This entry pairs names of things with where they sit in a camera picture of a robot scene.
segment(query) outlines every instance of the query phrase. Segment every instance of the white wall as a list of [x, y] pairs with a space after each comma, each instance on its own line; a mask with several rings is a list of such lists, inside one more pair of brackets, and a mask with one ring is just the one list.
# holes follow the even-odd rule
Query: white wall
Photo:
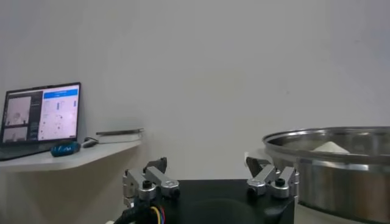
[[82, 136], [147, 130], [133, 153], [9, 175], [9, 223], [103, 223], [123, 208], [122, 170], [159, 156], [169, 158], [173, 178], [247, 178], [243, 152], [261, 147], [267, 133], [388, 125], [389, 7], [387, 0], [1, 1], [1, 94], [80, 81]]

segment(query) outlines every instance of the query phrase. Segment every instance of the book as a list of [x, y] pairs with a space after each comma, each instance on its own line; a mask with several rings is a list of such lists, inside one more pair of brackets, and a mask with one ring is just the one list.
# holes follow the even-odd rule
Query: book
[[100, 144], [133, 142], [141, 139], [141, 133], [129, 135], [100, 135], [97, 140]]

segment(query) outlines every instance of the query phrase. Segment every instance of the black base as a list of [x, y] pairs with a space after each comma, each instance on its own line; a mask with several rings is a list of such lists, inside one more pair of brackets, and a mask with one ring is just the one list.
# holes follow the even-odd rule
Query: black base
[[293, 224], [294, 198], [249, 200], [246, 180], [182, 180], [177, 201], [161, 199], [166, 224]]

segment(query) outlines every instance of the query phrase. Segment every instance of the wire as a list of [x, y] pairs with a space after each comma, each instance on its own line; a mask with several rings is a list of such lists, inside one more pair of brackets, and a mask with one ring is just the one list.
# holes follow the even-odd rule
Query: wire
[[156, 212], [157, 224], [161, 224], [160, 211], [155, 206], [152, 206], [151, 209]]
[[162, 206], [160, 206], [161, 215], [163, 216], [163, 224], [165, 223], [165, 211]]

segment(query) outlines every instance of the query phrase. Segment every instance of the wall shelf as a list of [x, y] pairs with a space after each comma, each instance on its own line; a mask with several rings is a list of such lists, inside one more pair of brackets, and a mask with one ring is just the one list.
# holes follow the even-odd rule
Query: wall shelf
[[79, 167], [84, 164], [105, 158], [119, 152], [133, 149], [141, 144], [141, 141], [122, 142], [112, 144], [98, 144], [70, 156], [53, 157], [50, 152], [25, 156], [18, 159], [0, 162], [0, 172], [33, 172], [48, 170], [65, 170]]

